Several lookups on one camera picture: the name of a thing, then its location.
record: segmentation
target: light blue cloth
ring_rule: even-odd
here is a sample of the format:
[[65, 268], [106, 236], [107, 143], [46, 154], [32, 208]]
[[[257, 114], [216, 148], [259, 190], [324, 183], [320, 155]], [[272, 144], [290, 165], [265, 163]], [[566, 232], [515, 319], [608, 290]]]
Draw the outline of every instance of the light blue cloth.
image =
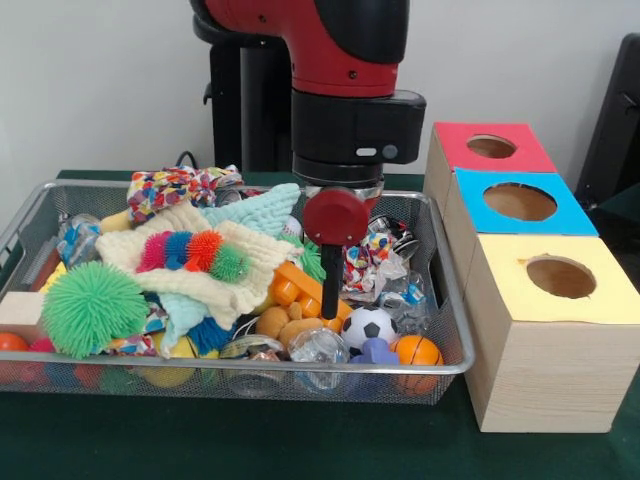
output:
[[178, 344], [180, 337], [209, 316], [209, 310], [202, 302], [179, 293], [159, 293], [160, 302], [169, 314], [167, 331], [160, 345], [160, 354], [169, 357], [171, 349]]
[[212, 228], [224, 220], [231, 220], [255, 232], [276, 237], [282, 232], [299, 197], [298, 185], [283, 183], [262, 195], [224, 207], [206, 207], [201, 212]]

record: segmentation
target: blue box lid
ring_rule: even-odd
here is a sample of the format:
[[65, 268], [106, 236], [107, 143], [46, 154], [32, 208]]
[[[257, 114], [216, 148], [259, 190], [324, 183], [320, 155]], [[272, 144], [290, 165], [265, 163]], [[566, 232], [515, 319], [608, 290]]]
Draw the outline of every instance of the blue box lid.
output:
[[598, 236], [556, 173], [479, 172], [456, 168], [456, 177], [479, 233]]

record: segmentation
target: caterpillar toy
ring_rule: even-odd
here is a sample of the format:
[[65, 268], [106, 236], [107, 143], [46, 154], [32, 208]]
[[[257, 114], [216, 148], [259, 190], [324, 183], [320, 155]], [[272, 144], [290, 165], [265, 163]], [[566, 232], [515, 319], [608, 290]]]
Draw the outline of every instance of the caterpillar toy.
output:
[[190, 272], [207, 272], [213, 278], [236, 283], [247, 276], [249, 258], [237, 248], [224, 243], [214, 231], [162, 232], [147, 239], [138, 273], [157, 268]]

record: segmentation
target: brown plush toy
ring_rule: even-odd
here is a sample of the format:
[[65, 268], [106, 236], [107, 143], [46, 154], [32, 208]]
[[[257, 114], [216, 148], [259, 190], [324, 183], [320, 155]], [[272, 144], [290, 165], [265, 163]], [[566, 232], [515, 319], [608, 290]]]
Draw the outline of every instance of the brown plush toy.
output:
[[289, 342], [300, 332], [321, 327], [322, 320], [319, 318], [302, 318], [300, 304], [293, 302], [288, 309], [278, 306], [265, 310], [256, 322], [256, 333], [268, 335], [288, 348]]

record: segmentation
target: green ball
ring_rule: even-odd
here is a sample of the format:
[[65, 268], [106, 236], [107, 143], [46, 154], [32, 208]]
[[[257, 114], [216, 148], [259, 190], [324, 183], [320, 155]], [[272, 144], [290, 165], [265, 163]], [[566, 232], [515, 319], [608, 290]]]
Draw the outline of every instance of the green ball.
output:
[[221, 245], [209, 274], [216, 280], [238, 283], [249, 273], [249, 257], [229, 245]]
[[99, 262], [77, 266], [53, 284], [44, 300], [43, 325], [61, 353], [83, 358], [113, 338], [140, 333], [149, 307], [125, 273]]

